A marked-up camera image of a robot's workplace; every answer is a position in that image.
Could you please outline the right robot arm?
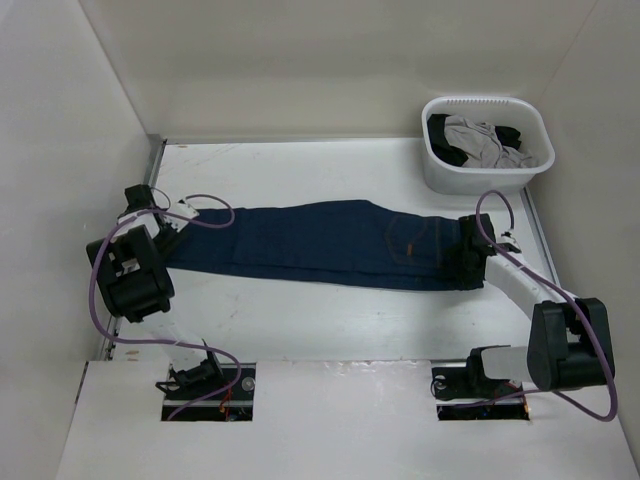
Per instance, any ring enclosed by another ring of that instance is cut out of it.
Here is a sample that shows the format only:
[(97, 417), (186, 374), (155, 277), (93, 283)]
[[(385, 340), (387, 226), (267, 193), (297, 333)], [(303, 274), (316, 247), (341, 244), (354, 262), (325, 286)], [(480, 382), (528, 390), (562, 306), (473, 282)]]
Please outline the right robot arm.
[(522, 347), (470, 351), (453, 382), (460, 398), (489, 397), (505, 383), (531, 383), (541, 391), (605, 385), (615, 364), (603, 302), (578, 298), (526, 263), (510, 231), (496, 238), (486, 214), (459, 219), (461, 244), (452, 251), (454, 272), (465, 286), (499, 289), (530, 320)]

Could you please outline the dark blue denim trousers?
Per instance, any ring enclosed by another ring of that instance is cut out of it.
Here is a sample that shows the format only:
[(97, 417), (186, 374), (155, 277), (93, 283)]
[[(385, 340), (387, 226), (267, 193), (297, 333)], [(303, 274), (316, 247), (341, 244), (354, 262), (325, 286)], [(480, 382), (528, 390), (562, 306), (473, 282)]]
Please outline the dark blue denim trousers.
[(285, 208), (222, 209), (200, 215), (166, 262), (173, 269), (237, 277), (405, 291), (454, 290), (447, 248), (458, 219), (397, 212), (367, 200)]

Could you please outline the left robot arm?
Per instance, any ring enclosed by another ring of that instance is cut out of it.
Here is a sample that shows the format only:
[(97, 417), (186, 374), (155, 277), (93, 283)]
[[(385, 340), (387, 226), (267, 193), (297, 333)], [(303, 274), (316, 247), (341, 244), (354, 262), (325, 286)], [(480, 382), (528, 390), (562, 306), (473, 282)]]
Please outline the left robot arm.
[(228, 383), (206, 342), (181, 331), (168, 315), (175, 289), (166, 262), (186, 240), (186, 227), (198, 212), (188, 203), (170, 204), (168, 216), (156, 204), (152, 188), (125, 190), (127, 208), (117, 219), (121, 229), (109, 241), (97, 270), (97, 287), (107, 310), (140, 324), (163, 346), (171, 360), (169, 378), (156, 387), (170, 400), (214, 398)]

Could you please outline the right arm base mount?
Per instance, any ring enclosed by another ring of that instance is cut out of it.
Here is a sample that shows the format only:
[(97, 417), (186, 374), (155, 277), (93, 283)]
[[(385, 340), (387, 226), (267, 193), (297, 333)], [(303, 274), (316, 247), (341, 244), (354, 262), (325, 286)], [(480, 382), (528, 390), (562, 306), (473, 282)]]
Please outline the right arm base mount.
[(431, 394), (440, 421), (528, 421), (523, 391), (511, 380), (489, 379), (465, 363), (436, 362), (431, 366)]

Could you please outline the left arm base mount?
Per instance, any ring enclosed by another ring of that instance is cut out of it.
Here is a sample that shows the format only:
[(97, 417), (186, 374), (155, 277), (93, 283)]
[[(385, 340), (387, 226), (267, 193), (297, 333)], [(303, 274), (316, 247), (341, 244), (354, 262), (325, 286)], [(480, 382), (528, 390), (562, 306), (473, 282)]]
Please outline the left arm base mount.
[(199, 380), (182, 387), (173, 380), (157, 382), (163, 395), (162, 421), (173, 422), (249, 422), (253, 419), (257, 365), (242, 364), (241, 376), (231, 387), (211, 395), (230, 384), (237, 368), (233, 364), (221, 366), (222, 379)]

